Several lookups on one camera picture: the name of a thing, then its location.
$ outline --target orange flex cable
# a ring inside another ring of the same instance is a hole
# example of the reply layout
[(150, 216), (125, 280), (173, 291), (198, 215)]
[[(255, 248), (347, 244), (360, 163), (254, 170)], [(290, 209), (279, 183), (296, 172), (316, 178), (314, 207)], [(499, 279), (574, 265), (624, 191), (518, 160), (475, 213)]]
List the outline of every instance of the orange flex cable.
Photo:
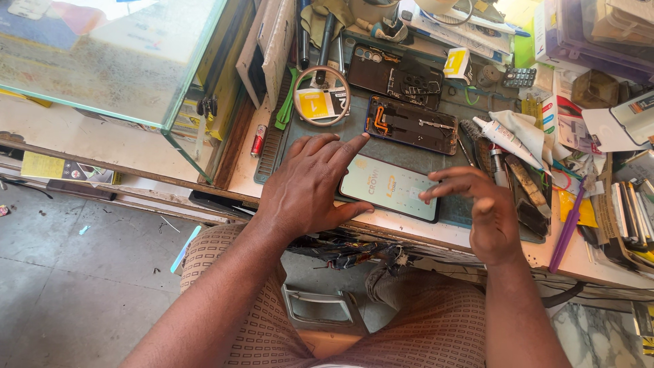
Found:
[(386, 127), (386, 123), (382, 122), (383, 125), (380, 125), (381, 121), (381, 116), (384, 114), (384, 107), (379, 106), (377, 108), (377, 116), (375, 117), (375, 126), (378, 127), (379, 129), (382, 129), (384, 131), (384, 136), (388, 134), (388, 128)]

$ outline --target phone frame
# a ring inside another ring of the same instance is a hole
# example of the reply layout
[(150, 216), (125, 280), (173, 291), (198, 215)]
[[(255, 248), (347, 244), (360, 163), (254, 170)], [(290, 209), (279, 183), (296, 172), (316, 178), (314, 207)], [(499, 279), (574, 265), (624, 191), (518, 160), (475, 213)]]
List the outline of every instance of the phone frame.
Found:
[[(361, 154), (361, 153), (359, 153), (359, 155), (361, 155), (361, 156), (363, 156), (363, 157), (370, 158), (371, 160), (375, 160), (375, 161), (383, 162), (383, 163), (385, 163), (385, 164), (393, 165), (393, 166), (395, 166), (395, 167), (402, 168), (402, 169), (405, 169), (405, 170), (409, 170), (410, 172), (415, 172), (416, 174), (420, 174), (420, 175), (424, 175), (424, 176), (426, 176), (426, 174), (424, 174), (424, 173), (417, 172), (417, 171), (415, 171), (415, 170), (411, 170), (411, 169), (405, 168), (405, 167), (400, 166), (400, 165), (395, 165), (395, 164), (393, 164), (393, 163), (391, 163), (391, 162), (387, 162), (387, 161), (384, 161), (384, 160), (379, 160), (378, 158), (374, 158), (374, 157), (370, 157), (370, 156), (367, 156), (367, 155), (363, 155), (363, 154)], [(433, 220), (433, 221), (430, 221), (430, 220), (423, 219), (422, 217), (417, 217), (417, 216), (414, 216), (414, 215), (409, 215), (408, 213), (400, 212), (400, 211), (395, 210), (395, 209), (393, 209), (393, 208), (388, 208), (388, 207), (380, 206), (380, 205), (378, 205), (378, 204), (374, 204), (373, 202), (370, 202), (370, 201), (367, 201), (367, 200), (364, 200), (364, 199), (361, 199), (361, 198), (355, 198), (355, 197), (353, 197), (353, 196), (350, 196), (350, 195), (347, 195), (347, 194), (343, 193), (343, 192), (341, 191), (341, 187), (343, 186), (343, 180), (345, 179), (345, 176), (346, 176), (346, 175), (347, 175), (347, 174), (343, 175), (343, 177), (341, 178), (341, 180), (340, 180), (339, 183), (338, 183), (338, 193), (339, 193), (341, 196), (344, 196), (344, 197), (347, 197), (347, 198), (352, 198), (352, 199), (359, 200), (359, 201), (362, 201), (362, 202), (368, 202), (368, 203), (372, 204), (373, 206), (375, 206), (375, 208), (381, 208), (382, 210), (386, 210), (386, 211), (391, 211), (391, 212), (399, 213), (400, 215), (404, 215), (404, 216), (407, 216), (407, 217), (411, 217), (411, 218), (414, 218), (414, 219), (417, 219), (417, 220), (420, 220), (420, 221), (424, 221), (424, 222), (426, 222), (426, 223), (437, 223), (437, 222), (438, 222), (438, 217), (439, 217), (438, 215), (439, 215), (439, 213), (440, 213), (440, 209), (441, 209), (441, 201), (440, 201), (441, 198), (440, 198), (440, 197), (436, 197), (436, 198), (435, 198), (435, 199), (436, 199), (436, 207), (434, 207), (434, 211), (435, 211), (435, 213), (434, 213), (434, 220)]]

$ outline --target white tube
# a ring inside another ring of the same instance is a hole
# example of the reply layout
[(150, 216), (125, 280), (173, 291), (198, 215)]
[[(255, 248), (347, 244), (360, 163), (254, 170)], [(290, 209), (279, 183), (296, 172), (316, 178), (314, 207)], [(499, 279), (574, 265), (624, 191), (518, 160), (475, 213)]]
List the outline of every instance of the white tube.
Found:
[(498, 121), (483, 121), (478, 117), (474, 117), (472, 120), (479, 125), (481, 133), (490, 139), (491, 142), (502, 146), (502, 148), (523, 159), (531, 166), (551, 175), (549, 170), (545, 169), (543, 164), (536, 160), (534, 155), (523, 145), (520, 139), (507, 128), (504, 128)]

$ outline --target workbench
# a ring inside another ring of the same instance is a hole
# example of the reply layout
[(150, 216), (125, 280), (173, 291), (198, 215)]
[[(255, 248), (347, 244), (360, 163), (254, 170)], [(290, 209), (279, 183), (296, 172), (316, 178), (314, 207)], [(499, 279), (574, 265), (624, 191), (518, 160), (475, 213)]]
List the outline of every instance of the workbench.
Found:
[[(361, 39), (367, 36), (356, 29)], [(368, 37), (369, 41), (378, 42)], [(412, 50), (425, 54), (441, 53), (445, 48), (419, 37)], [(241, 109), (253, 109), (244, 103)], [(125, 126), (101, 124), (68, 106), (54, 104), (44, 108), (29, 101), (0, 95), (0, 145), (44, 155), (75, 160), (125, 174), (125, 185), (99, 185), (98, 188), (118, 193), (115, 204), (138, 210), (219, 224), (233, 215), (203, 208), (188, 200), (191, 190), (228, 198), (258, 202), (263, 186), (253, 180), (257, 159), (250, 156), (251, 137), (259, 124), (267, 125), (272, 108), (266, 97), (263, 106), (253, 115), (244, 114), (240, 124), (244, 141), (229, 146), (225, 154), (235, 166), (225, 189), (210, 186), (198, 171), (161, 135), (135, 131)], [(28, 185), (44, 187), (47, 180), (20, 177), (19, 160), (0, 155), (0, 175), (23, 179)], [(531, 267), (546, 272), (555, 243), (562, 229), (558, 196), (553, 197), (551, 235), (544, 244), (523, 242), (523, 252)], [(3, 221), (11, 221), (10, 216)], [(483, 267), (472, 254), (470, 230), (436, 223), (435, 225), (384, 210), (362, 214), (343, 225), (360, 234), (361, 239), (385, 239), (401, 242), (409, 252), (444, 263)], [(575, 233), (560, 264), (558, 275), (563, 280), (582, 280), (616, 288), (654, 289), (654, 280), (608, 261), (591, 257), (582, 237)], [(602, 295), (614, 295), (603, 289)], [(620, 293), (633, 298), (651, 298), (651, 291)]]

